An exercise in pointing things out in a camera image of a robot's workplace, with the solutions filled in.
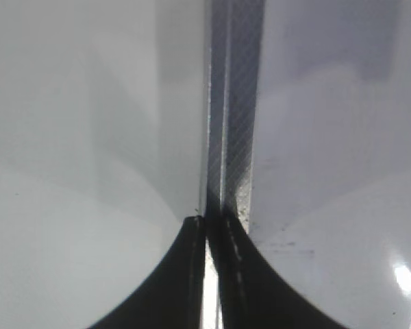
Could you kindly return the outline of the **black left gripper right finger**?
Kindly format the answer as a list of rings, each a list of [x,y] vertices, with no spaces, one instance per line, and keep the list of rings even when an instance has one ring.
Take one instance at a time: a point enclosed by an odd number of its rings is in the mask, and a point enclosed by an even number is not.
[[[275,272],[234,213],[209,204],[205,220],[224,328],[341,328]]]

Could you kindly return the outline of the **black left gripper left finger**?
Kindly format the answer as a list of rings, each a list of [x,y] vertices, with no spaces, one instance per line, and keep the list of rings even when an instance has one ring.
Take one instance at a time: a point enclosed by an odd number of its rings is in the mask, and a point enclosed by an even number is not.
[[[206,253],[203,217],[186,217],[147,279],[92,328],[199,328]]]

